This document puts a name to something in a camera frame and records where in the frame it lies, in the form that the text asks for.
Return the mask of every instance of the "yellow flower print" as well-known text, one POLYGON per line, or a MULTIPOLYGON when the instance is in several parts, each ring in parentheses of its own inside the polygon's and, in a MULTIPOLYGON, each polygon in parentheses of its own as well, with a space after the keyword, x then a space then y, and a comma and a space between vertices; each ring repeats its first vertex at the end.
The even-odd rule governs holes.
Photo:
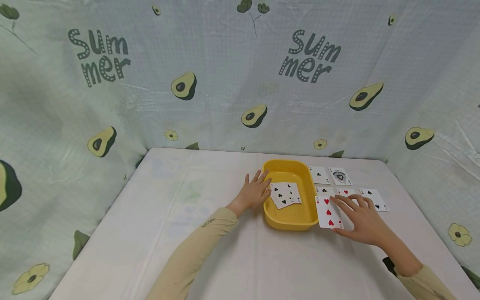
POLYGON ((472 237, 468 230, 457 223, 452 223, 448 228, 448 235, 457 246, 465 247, 470 245, 472 237))
POLYGON ((48 273, 48 264, 34 265, 28 272, 23 273, 13 285, 13 295, 25 293, 33 289, 43 276, 48 273))
POLYGON ((313 142, 313 146, 317 150, 322 150, 325 147, 327 147, 327 141, 326 140, 316 140, 315 142, 313 142))
POLYGON ((163 133, 163 135, 169 140, 169 141, 176 141, 179 139, 179 135, 173 131, 173 130, 167 130, 163 133))

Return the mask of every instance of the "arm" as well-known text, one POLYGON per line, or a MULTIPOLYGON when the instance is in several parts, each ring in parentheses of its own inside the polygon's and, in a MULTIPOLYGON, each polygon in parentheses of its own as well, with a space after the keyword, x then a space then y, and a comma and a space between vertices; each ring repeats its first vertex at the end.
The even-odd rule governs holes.
POLYGON ((380 218, 369 198, 360 195, 330 197, 349 217, 352 231, 335 228, 338 235, 351 240, 378 246, 395 265, 397 278, 417 300, 456 300, 443 282, 423 265, 406 244, 380 218))
POLYGON ((233 230, 238 217, 248 208, 256 207, 270 196, 265 190, 271 179, 264 182, 268 171, 260 170, 245 183, 238 196, 225 208, 219 208, 205 223, 184 240, 168 259, 165 267, 151 287, 146 300, 186 299, 190 285, 198 274, 218 240, 233 230))

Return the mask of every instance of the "club card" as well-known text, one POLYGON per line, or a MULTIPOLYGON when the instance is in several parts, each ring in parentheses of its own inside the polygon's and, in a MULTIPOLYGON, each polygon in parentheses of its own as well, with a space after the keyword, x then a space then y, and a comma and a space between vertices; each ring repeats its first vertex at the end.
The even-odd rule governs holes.
POLYGON ((330 188, 330 187, 316 186, 315 190, 317 191, 317 195, 320 198, 322 198, 322 197, 328 198, 330 196, 335 197, 335 195, 336 195, 333 188, 330 188))
POLYGON ((342 218, 338 208, 329 197, 315 197, 317 205, 318 224, 322 228, 343 228, 342 218))
POLYGON ((382 199, 380 194, 376 189, 359 189, 362 197, 370 198, 375 205, 375 209, 377 212, 389 212, 385 201, 382 199))
POLYGON ((272 190, 270 197, 278 209, 294 204, 293 197, 289 196, 290 192, 286 182, 271 183, 270 189, 272 190))
POLYGON ((328 168, 330 174, 332 175, 333 182, 335 185, 352 185, 350 177, 345 172, 343 168, 328 168))
POLYGON ((301 204, 300 192, 298 186, 294 182, 287 182, 288 187, 288 198, 293 198, 293 202, 296 204, 301 204))
POLYGON ((317 184, 330 184, 327 171, 324 167, 309 166, 310 173, 312 174, 313 183, 317 184))

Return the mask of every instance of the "spade card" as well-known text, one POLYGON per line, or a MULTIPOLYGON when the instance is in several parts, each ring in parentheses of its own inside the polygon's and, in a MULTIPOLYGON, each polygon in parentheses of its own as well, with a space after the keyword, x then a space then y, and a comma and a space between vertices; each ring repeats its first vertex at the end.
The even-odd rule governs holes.
POLYGON ((293 198, 293 202, 296 204, 301 204, 300 192, 298 186, 294 182, 287 182, 288 187, 288 198, 293 198))
POLYGON ((352 185, 350 177, 345 172, 343 168, 328 168, 330 174, 332 175, 333 182, 335 185, 352 185))
POLYGON ((330 197, 315 197, 317 205, 318 224, 322 228, 343 228, 342 218, 336 205, 330 197))
POLYGON ((270 189, 272 190, 270 197, 278 209, 294 204, 286 182, 271 183, 270 189))
POLYGON ((330 184, 327 171, 324 167, 309 166, 308 169, 310 169, 310 173, 312 174, 313 183, 330 184))
POLYGON ((359 189, 362 197, 370 198, 375 205, 377 212, 389 212, 384 200, 380 197, 380 194, 376 189, 359 189))

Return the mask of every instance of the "right hand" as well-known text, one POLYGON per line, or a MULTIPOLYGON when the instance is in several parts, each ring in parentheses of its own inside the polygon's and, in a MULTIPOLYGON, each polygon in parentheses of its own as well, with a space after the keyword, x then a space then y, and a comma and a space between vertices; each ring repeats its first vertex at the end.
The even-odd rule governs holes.
POLYGON ((334 228, 333 231, 336 234, 380 248, 396 238, 396 234, 378 215, 371 199, 363 198, 360 195, 350 195, 348 198, 336 195, 330 197, 330 200, 343 210, 355 226, 351 231, 334 228), (357 199, 359 205, 351 199, 357 199))

